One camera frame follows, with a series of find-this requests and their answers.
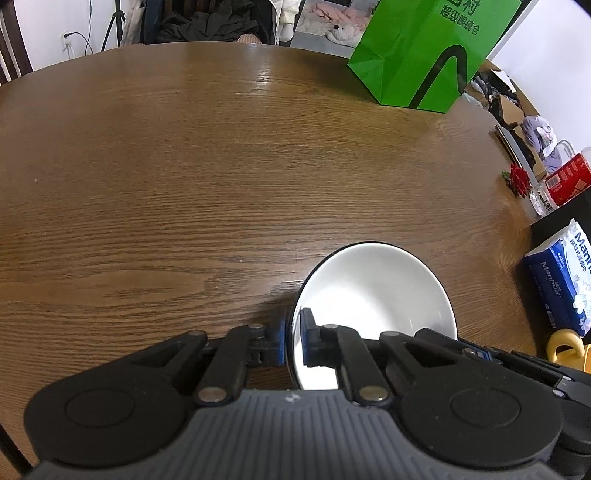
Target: blue tissue package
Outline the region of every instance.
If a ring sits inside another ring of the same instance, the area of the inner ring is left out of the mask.
[[[554,328],[591,328],[591,246],[575,221],[524,257]]]

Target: gray plastic cover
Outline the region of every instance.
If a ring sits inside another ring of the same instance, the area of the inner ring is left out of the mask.
[[[202,408],[167,448],[138,463],[84,471],[40,463],[27,480],[558,480],[542,463],[473,471],[415,447],[383,410],[341,390],[244,390]]]

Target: power outlet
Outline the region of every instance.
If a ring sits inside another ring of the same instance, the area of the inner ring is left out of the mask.
[[[66,34],[70,33],[67,30],[62,33],[60,35],[60,41],[61,41],[61,50],[62,51],[66,51],[67,49],[72,49],[72,38],[71,37],[67,37],[66,38]]]

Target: green paper bag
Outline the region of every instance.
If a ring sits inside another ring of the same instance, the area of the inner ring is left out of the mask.
[[[349,60],[382,105],[447,112],[519,0],[381,0]]]

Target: yellow object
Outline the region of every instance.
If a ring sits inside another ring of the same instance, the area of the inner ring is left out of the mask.
[[[556,353],[559,346],[569,346],[570,349]],[[546,345],[546,355],[551,362],[591,373],[591,362],[587,362],[590,348],[591,345],[583,345],[577,332],[564,328],[552,334]]]

